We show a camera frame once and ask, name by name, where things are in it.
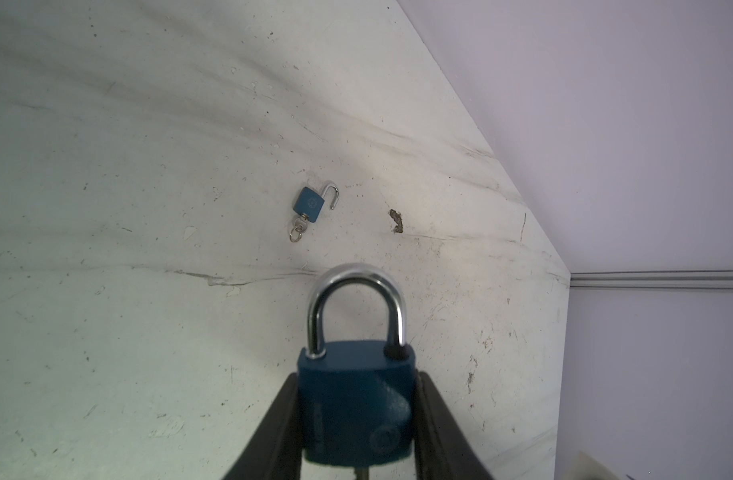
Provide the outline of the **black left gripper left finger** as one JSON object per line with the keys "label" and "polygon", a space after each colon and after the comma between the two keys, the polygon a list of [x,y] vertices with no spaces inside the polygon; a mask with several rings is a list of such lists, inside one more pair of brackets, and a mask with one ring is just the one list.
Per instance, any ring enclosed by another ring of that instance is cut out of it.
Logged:
{"label": "black left gripper left finger", "polygon": [[224,480],[300,479],[304,434],[298,374],[288,375],[262,422]]}

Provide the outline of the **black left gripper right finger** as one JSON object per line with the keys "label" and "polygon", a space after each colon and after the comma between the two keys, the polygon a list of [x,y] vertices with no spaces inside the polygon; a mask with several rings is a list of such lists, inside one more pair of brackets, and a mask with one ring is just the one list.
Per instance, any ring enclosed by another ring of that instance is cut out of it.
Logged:
{"label": "black left gripper right finger", "polygon": [[412,416],[417,479],[493,479],[473,452],[430,376],[419,370],[415,376]]}

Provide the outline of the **large blue padlock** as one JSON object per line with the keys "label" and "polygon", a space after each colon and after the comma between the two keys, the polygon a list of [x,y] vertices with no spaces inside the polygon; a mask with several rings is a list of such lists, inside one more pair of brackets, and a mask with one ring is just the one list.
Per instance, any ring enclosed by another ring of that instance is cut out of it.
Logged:
{"label": "large blue padlock", "polygon": [[[386,303],[384,340],[326,342],[324,308],[334,292],[362,284]],[[298,357],[298,399],[309,462],[354,469],[410,454],[415,355],[403,295],[384,271],[344,264],[322,275],[308,303],[308,345]]]}

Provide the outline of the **small padlock key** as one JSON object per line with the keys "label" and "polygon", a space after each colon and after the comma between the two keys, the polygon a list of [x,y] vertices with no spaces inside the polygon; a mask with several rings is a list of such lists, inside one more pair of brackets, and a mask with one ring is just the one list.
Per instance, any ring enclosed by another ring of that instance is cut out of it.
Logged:
{"label": "small padlock key", "polygon": [[292,221],[292,229],[290,229],[290,241],[292,243],[300,242],[302,236],[308,230],[308,218],[306,216],[296,216]]}

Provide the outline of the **small blue padlock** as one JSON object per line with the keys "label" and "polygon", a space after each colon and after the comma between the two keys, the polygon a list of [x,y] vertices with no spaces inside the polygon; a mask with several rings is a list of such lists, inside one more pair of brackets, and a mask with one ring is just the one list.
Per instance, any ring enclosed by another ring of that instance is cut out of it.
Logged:
{"label": "small blue padlock", "polygon": [[338,199],[340,199],[340,190],[334,182],[326,183],[320,191],[313,190],[309,187],[302,188],[300,194],[298,194],[298,198],[296,198],[296,202],[294,202],[294,206],[292,206],[292,210],[304,221],[316,223],[318,217],[320,217],[322,208],[324,208],[324,203],[326,203],[326,195],[330,192],[334,194],[332,201],[330,201],[330,209],[334,210],[336,209],[336,205],[338,205]]}

